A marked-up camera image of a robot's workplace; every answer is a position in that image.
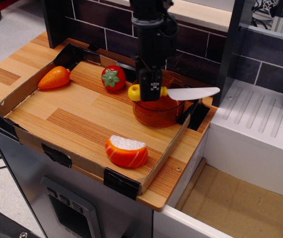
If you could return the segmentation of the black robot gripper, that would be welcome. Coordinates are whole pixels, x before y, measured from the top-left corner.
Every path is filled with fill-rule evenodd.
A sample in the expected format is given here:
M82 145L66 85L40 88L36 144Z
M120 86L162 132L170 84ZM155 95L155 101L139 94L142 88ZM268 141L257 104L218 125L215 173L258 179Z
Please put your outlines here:
M134 61L140 98L142 102L157 101L162 87L161 68L176 52L178 23L169 14L155 19L134 15L131 22L138 36L138 52Z

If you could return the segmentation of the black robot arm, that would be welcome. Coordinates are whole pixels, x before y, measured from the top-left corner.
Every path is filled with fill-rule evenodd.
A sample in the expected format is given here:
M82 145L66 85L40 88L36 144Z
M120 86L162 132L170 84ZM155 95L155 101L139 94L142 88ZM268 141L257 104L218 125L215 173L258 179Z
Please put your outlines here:
M176 53L178 23L168 13L171 0L131 0L131 23L137 31L138 51L134 57L140 97L157 101L162 87L162 68Z

